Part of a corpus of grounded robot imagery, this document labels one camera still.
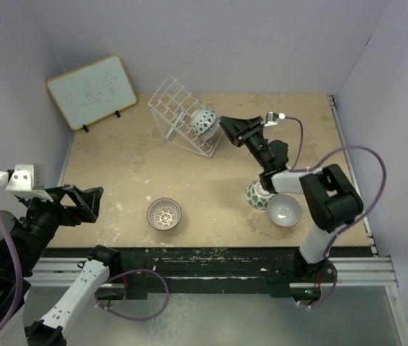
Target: wire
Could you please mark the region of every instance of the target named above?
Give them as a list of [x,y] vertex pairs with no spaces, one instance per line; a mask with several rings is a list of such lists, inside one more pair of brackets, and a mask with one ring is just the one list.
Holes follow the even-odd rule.
[[125,277],[126,275],[130,275],[130,274],[134,274],[136,272],[148,272],[150,274],[154,274],[155,276],[157,276],[160,281],[162,282],[162,284],[164,285],[164,288],[166,289],[166,299],[164,301],[164,304],[162,304],[161,308],[155,313],[152,314],[150,316],[147,317],[132,317],[132,316],[126,316],[124,314],[121,314],[120,312],[114,311],[111,308],[109,308],[108,306],[105,306],[103,304],[100,303],[98,297],[97,297],[97,293],[95,293],[95,301],[97,302],[97,305],[105,310],[110,312],[113,315],[116,315],[117,317],[120,317],[121,319],[128,319],[129,321],[149,321],[150,319],[154,319],[155,317],[159,316],[160,314],[162,314],[162,312],[166,309],[167,304],[169,303],[169,299],[170,299],[170,294],[169,294],[169,288],[167,287],[167,283],[166,280],[160,276],[160,274],[158,274],[157,272],[154,272],[153,270],[150,269],[137,269],[137,270],[129,270],[128,272],[123,272],[119,275],[113,276],[112,278],[109,278],[106,283],[110,283],[120,277]]
[[0,331],[5,327],[7,322],[14,316],[15,311],[18,308],[19,302],[22,300],[22,290],[23,290],[23,273],[22,273],[22,266],[19,261],[19,256],[17,253],[17,248],[15,247],[14,241],[10,236],[10,233],[7,231],[7,227],[5,226],[4,220],[1,216],[0,211],[0,229],[2,236],[5,239],[7,247],[9,248],[10,257],[12,258],[12,262],[14,265],[15,271],[15,293],[12,300],[12,304],[9,307],[9,310],[5,314],[4,318],[0,322]]
[[335,267],[334,263],[332,263],[329,260],[329,251],[332,248],[332,245],[334,244],[334,242],[337,240],[337,237],[342,234],[343,232],[345,232],[348,229],[351,229],[355,224],[357,224],[358,222],[360,222],[361,220],[363,220],[367,215],[369,215],[369,213],[375,208],[377,202],[380,200],[383,190],[385,189],[385,185],[386,185],[386,166],[385,163],[383,162],[382,157],[377,154],[376,151],[374,151],[371,148],[368,148],[366,146],[341,146],[339,148],[334,149],[333,151],[331,151],[330,153],[328,153],[325,157],[323,157],[321,160],[319,160],[318,164],[316,166],[314,166],[313,168],[307,169],[307,170],[302,170],[302,169],[297,169],[295,170],[295,172],[308,172],[308,171],[313,171],[315,169],[318,169],[329,157],[331,157],[332,155],[335,155],[338,152],[341,151],[345,151],[345,150],[350,150],[350,149],[361,149],[364,151],[368,151],[371,154],[373,154],[375,156],[375,158],[378,160],[378,163],[381,166],[382,169],[382,180],[380,183],[380,187],[377,191],[376,196],[374,197],[372,203],[369,205],[369,208],[366,208],[366,210],[364,211],[364,213],[362,213],[361,215],[359,215],[352,223],[350,223],[349,225],[346,225],[344,227],[342,227],[339,231],[336,232],[336,234],[331,238],[331,240],[329,241],[328,245],[326,246],[326,249],[324,250],[324,257],[326,258],[326,263],[329,266],[329,268],[332,269],[333,275],[334,275],[334,282],[332,284],[331,289],[329,290],[329,292],[326,294],[325,297],[321,297],[321,299],[319,301],[317,301],[315,304],[311,304],[311,305],[306,305],[305,307],[307,307],[308,309],[313,307],[313,306],[319,306],[322,305],[325,301],[327,301],[331,295],[334,293],[335,287],[337,286],[337,268]]
[[300,153],[302,152],[302,147],[303,147],[303,124],[300,121],[300,119],[296,117],[285,117],[285,119],[289,120],[294,120],[300,125],[300,144],[298,145],[298,151],[297,151],[297,157],[296,160],[294,161],[291,169],[295,169],[298,163],[298,160],[300,159]]

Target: cable connector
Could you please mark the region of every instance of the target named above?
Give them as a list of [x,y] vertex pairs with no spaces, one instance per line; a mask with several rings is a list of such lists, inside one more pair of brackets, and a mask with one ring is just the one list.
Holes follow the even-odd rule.
[[9,173],[0,171],[0,186],[5,186],[9,183]]

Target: beige table surface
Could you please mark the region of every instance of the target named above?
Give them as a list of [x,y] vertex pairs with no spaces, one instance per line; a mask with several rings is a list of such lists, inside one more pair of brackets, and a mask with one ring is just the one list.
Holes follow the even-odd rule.
[[[198,94],[204,105],[229,117],[265,116],[269,110],[298,117],[305,140],[298,168],[313,166],[340,146],[334,117],[325,94]],[[207,159],[167,143],[159,133],[147,102],[122,117],[108,117],[76,132],[63,183],[81,189],[102,186],[101,211],[95,224],[61,227],[50,247],[294,247],[312,225],[306,202],[302,219],[293,227],[276,226],[266,212],[244,198],[246,186],[261,168],[246,147],[236,148],[224,137]],[[299,142],[297,123],[285,120],[266,128],[265,137],[289,144],[290,163]],[[347,173],[345,156],[338,163]],[[182,207],[182,220],[170,231],[157,231],[146,211],[157,198],[168,197]],[[343,234],[339,246],[368,246],[362,223]]]

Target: gray wall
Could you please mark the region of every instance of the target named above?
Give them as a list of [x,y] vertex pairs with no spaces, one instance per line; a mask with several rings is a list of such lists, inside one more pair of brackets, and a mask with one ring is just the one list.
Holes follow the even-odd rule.
[[[380,255],[394,261],[408,318],[408,1],[390,3],[338,102],[347,142],[374,148],[388,168],[388,186],[370,222]],[[351,157],[370,201],[379,168],[370,155]]]
[[[0,170],[42,163],[54,185],[72,138],[45,89],[62,73],[28,0],[0,0]],[[0,207],[22,212],[0,189]]]
[[338,92],[389,0],[36,0],[64,68],[113,52],[137,92]]

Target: white wire rack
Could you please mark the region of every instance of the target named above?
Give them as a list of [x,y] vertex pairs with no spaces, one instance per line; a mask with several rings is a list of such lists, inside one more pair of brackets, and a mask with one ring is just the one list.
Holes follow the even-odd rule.
[[168,142],[201,156],[212,157],[224,132],[220,128],[208,140],[199,139],[192,131],[190,116],[195,110],[205,108],[205,105],[187,92],[176,78],[168,76],[149,100],[148,106]]

